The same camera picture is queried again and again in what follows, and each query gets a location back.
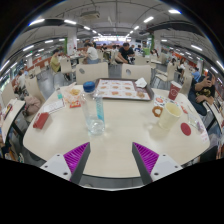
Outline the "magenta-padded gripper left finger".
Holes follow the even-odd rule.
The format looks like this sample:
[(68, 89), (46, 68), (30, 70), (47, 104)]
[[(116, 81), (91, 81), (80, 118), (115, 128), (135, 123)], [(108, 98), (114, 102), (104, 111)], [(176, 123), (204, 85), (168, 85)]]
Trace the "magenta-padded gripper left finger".
[(72, 183), (79, 184), (89, 154), (90, 143), (86, 142), (64, 155), (55, 154), (41, 166), (41, 169)]

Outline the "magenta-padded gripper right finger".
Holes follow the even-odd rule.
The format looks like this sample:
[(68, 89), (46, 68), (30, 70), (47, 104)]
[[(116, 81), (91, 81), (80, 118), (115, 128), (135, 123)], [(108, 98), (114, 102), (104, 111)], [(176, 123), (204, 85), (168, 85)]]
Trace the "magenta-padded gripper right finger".
[(169, 155), (158, 154), (136, 142), (132, 143), (132, 154), (144, 185), (182, 169)]

